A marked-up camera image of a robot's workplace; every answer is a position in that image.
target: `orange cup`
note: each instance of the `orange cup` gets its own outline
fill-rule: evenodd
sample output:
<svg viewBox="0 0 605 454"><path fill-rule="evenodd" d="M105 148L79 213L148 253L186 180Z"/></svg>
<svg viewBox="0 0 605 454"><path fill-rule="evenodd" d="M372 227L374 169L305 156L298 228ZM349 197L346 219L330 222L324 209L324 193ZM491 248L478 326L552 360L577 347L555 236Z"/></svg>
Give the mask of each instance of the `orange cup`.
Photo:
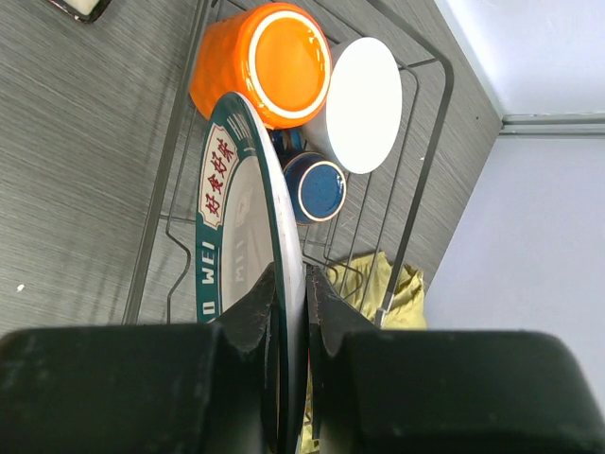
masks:
<svg viewBox="0 0 605 454"><path fill-rule="evenodd" d="M239 92L268 128L294 128L323 107L331 72L320 26L303 9L271 3L208 26L190 94L206 118Z"/></svg>

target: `white cup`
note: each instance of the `white cup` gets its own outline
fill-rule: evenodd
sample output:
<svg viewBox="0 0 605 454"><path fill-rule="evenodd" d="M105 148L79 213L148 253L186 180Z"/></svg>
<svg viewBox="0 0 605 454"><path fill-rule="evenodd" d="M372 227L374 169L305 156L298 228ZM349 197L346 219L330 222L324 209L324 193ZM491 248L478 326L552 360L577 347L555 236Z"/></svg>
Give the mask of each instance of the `white cup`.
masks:
<svg viewBox="0 0 605 454"><path fill-rule="evenodd" d="M332 48L332 81L323 109L302 134L328 159L368 173L389 155L401 122L397 62L382 42L360 38Z"/></svg>

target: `dish rack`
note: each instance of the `dish rack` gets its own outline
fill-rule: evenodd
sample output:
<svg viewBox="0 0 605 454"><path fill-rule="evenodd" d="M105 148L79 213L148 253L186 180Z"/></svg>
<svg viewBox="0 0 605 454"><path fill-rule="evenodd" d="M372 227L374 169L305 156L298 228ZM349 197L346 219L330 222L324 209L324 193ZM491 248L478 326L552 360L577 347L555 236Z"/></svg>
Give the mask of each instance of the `dish rack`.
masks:
<svg viewBox="0 0 605 454"><path fill-rule="evenodd" d="M170 323L172 297L175 290L179 287L188 272L195 273L195 271L191 271L191 250L171 231L173 222L195 223L195 216L176 216L175 205L182 185L182 175L183 170L185 169L187 153L192 147L192 143L195 142L192 140L192 138L195 136L199 139L200 134L196 132L202 130L202 134L204 134L205 130L207 129L206 120L196 111L195 107L193 106L193 102L189 97L189 86L194 74L196 60L198 58L198 52L205 28L210 21L222 20L226 17L229 17L231 13L246 10L247 8L240 3L241 1L242 0L198 0L193 17L192 32L187 46L186 61L182 69L180 82L177 88L172 113L166 131L164 147L160 157L158 172L147 212L147 219L145 221L141 243L130 282L130 290L128 299L126 301L122 324L134 324L138 322L143 293L147 280L147 271L161 218L164 218L166 222L166 236L184 252L183 271L166 296L166 320L168 323ZM369 36L362 31L361 27L353 24L351 20L345 18L342 12L336 10L334 6L328 5L326 3L327 1L328 0L306 0L307 5L300 6L307 9L312 15L315 16L322 26L326 38L329 42L331 42L331 45L338 44L343 40L337 39L336 36L331 33L330 27L325 26L323 22L331 22L335 28L348 30L349 34L354 34L356 37ZM387 290L382 305L379 307L376 313L375 323L376 325L380 326L382 324L384 314L388 313L390 310L397 280L404 267L406 249L418 210L421 205L428 174L433 163L435 151L437 149L445 121L445 115L452 97L454 71L450 61L435 46L433 46L421 33L411 26L403 17L394 12L392 8L385 4L382 0L357 0L356 3L364 4L362 5L363 7L369 7L374 14L381 14L383 19L387 19L386 22L389 23L389 26L394 27L398 33L403 33L404 35L402 36L406 36L406 39L410 43L419 46L419 52L422 52L427 56L419 61L406 63L398 57L398 53L396 52L397 49L391 49L391 52L397 61L400 75L402 76L402 83L406 81L404 86L404 98L409 101L407 103L408 108L404 108L402 112L399 136L389 157L391 161L384 163L369 175L347 174L347 185L350 190L347 200L345 201L345 205L340 213L330 222L299 227L299 235L304 260L309 263L318 264L324 267L325 270L331 269L336 274L337 269L335 268L335 265L342 265L343 268L341 268L341 270L344 270L345 274L345 276L342 277L342 281L344 281L346 274L350 272L359 273L359 271L356 271L351 267L351 262L354 256L358 253L360 234L364 232L365 229L363 227L364 221L362 220L364 219L364 215L370 216L373 220L380 218L382 219L381 222L375 223L374 228L371 228L372 233L377 233L377 236L372 240L373 244L370 247L370 249L373 251L370 278L365 281L363 279L358 280L359 284L357 287L348 294L343 294L343 287L337 288L343 298L348 298L356 292L362 292L360 295L355 295L356 297L361 296L362 307L367 296L368 283L371 281L372 275L375 272L376 257L378 252L381 250L381 244L383 243L385 233L387 230L389 230L387 229L387 224L389 221L389 215L391 215L393 211L393 196L396 192L396 189L400 190L400 188L398 188L399 177L403 167L404 156L408 150L411 126L417 122L416 113L423 86L422 75L419 74L419 71L428 65L440 64L443 72L443 88L441 99L436 108L434 123L432 127L426 130L428 140L424 149L423 157L421 157L421 161L423 161L422 167L420 168L417 182L413 188L413 195L407 211L406 220L403 223L404 225L401 233L401 240L399 241L399 245L396 248L396 253L394 255ZM168 188L170 170L173 165L177 143L180 139L180 136L184 136L184 150L182 153L181 164L177 173L176 181L174 183L174 190L168 209L168 214L163 215L162 209L164 204L164 196L166 189ZM373 205L374 201L372 201L372 203L370 202L372 199L372 181L380 181L381 179L390 183L390 191L388 191L386 204L382 206L382 210L379 210L380 213L376 213L373 209L374 207L371 206ZM366 246L368 246L370 241L364 239L363 242L366 244Z"/></svg>

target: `metal wire rack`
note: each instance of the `metal wire rack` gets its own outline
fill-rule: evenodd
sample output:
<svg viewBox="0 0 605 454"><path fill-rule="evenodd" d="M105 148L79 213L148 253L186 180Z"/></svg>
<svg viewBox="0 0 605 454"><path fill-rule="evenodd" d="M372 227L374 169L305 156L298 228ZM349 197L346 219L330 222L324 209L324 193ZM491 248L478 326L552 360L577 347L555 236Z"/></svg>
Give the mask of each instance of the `metal wire rack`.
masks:
<svg viewBox="0 0 605 454"><path fill-rule="evenodd" d="M420 170L420 174L415 185L403 232L401 233L401 241L399 242L399 246L397 248L397 252L394 258L392 272L387 285L385 296L381 307L376 313L375 323L376 325L381 326L384 315L390 311L395 287L397 285L397 280L404 267L406 249L410 240L412 228L414 226L418 210L421 205L424 188L426 186L426 180L428 178L428 174L432 166L433 157L435 155L435 151L437 149L443 124L445 121L445 115L447 113L447 109L449 107L449 103L452 97L452 91L454 86L454 71L450 61L436 47L434 47L426 38L424 38L418 31L416 31L416 29L414 29L400 15L395 13L382 0L367 0L367 2L376 11L386 17L394 26L403 31L407 35L407 37L411 38L417 45L419 45L423 49L423 51L425 51L425 53L430 55L428 59L408 64L406 64L404 61L401 61L401 59L395 59L399 65L400 73L402 75L408 75L409 77L412 77L414 89L412 90L413 93L410 93L409 91L404 91L404 96L408 96L412 99L411 107L409 108L408 112L404 111L402 114L402 128L400 129L401 134L403 135L403 140L401 141L402 145L398 150L394 150L392 152L396 153L398 151L398 154L396 155L396 167L394 168L394 173L392 173L392 183L388 195L388 200L386 202L386 209L384 211L382 222L380 223L380 227L378 229L378 236L375 240L375 246L373 247L373 260L370 269L369 279L358 279L358 285L356 286L356 288L352 291L349 291L348 294L343 294L344 280L346 278L346 275L349 272L359 273L359 271L356 271L351 268L351 262L354 258L355 245L358 242L359 233L362 228L361 219L363 218L364 213L366 212L369 206L369 193L370 187L372 185L372 179L375 178L375 175L377 174L377 172L380 171L380 168L371 173L370 176L367 178L365 176L358 176L352 174L348 174L346 177L347 184L351 185L352 183L356 183L357 186L361 188L363 195L361 197L361 203L359 205L358 212L356 213L356 218L353 219L353 232L351 235L346 233L344 234L350 241L350 246L347 248L348 251L345 253L344 257L342 255L338 256L339 253L335 251L334 247L335 238L343 235L343 233L341 233L344 225L342 219L342 211L329 223L327 223L327 226L322 224L307 226L301 228L299 230L299 233L304 259L309 262L320 264L325 269L331 269L336 275L338 274L336 265L340 265L342 267L340 269L344 270L344 276L341 279L343 285L341 285L340 288L337 288L337 290L341 293L341 296L344 298L348 298L356 292L362 292L361 298L363 307L368 293L369 282L372 279L372 274L375 272L376 257L378 255L378 252L380 251L381 241L383 240L384 234L386 232L387 221L389 219L389 214L391 212L393 204L393 194L395 192L395 187L399 181L400 172L403 167L403 158L406 154L408 146L410 129L416 121L415 114L417 110L419 94L422 90L422 81L417 69L431 64L440 64L442 67L442 72L444 74L444 84L441 94L441 100L439 101L439 106L435 115L434 124L429 130L428 142L425 149L424 157L422 158L422 168ZM352 30L357 35L368 36L358 26L352 24L351 21L346 20L346 18L344 18L340 13L338 13L333 7L324 3L324 0L312 0L312 3L314 3L317 8L322 9L324 12L327 12L329 15L331 15L332 18ZM149 209L147 212L147 219L141 238L137 259L132 274L132 279L130 282L129 295L122 319L123 324L138 322L139 313L141 310L141 302L147 279L147 271L151 259L151 252L156 238L160 218L166 219L164 232L166 236L170 238L176 246L181 248L185 254L183 271L177 281L174 283L173 287L170 289L170 291L168 291L166 298L166 320L168 323L170 323L171 318L173 294L181 284L184 277L191 270L191 251L171 231L171 225L173 221L195 223L194 219L177 218L174 215L175 204L179 196L182 181L182 173L185 166L187 153L190 149L194 125L196 124L196 121L204 121L201 115L197 113L195 107L193 106L193 103L189 99L189 86L191 84L194 69L196 66L196 60L198 57L198 52L204 30L207 24L210 22L211 17L215 21L224 18L223 13L226 4L236 7L237 9L246 9L237 0L199 0L195 10L193 28L187 48L186 63L182 70L180 83L177 89L172 113L168 123L168 128L164 140L164 147L162 155L160 157L158 172L156 175L155 184L153 186L153 191L149 203ZM333 44L339 43L339 40L332 36L329 30L326 30L326 28L324 28L323 31L329 41L331 41ZM190 118L188 126L186 126L185 123L185 118L187 118L187 116L189 116ZM186 131L184 151L181 158L179 171L177 173L175 189L172 194L168 214L167 216L163 216L162 206L164 202L164 195L168 187L168 177L173 164L177 141L179 139L180 132L183 131L183 127L185 127Z"/></svg>

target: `plate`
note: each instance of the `plate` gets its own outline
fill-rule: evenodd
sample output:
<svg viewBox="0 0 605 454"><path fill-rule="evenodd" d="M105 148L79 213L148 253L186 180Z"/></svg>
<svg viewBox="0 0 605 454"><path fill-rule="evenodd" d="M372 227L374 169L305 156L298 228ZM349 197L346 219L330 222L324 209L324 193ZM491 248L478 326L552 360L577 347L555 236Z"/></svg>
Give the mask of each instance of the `plate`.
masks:
<svg viewBox="0 0 605 454"><path fill-rule="evenodd" d="M303 256L290 197L267 130L247 99L238 93L223 96L209 125L196 217L198 321L209 323L236 304L274 263L280 423L287 422L291 439L296 413L302 412L298 394L302 390L303 399L307 349Z"/></svg>

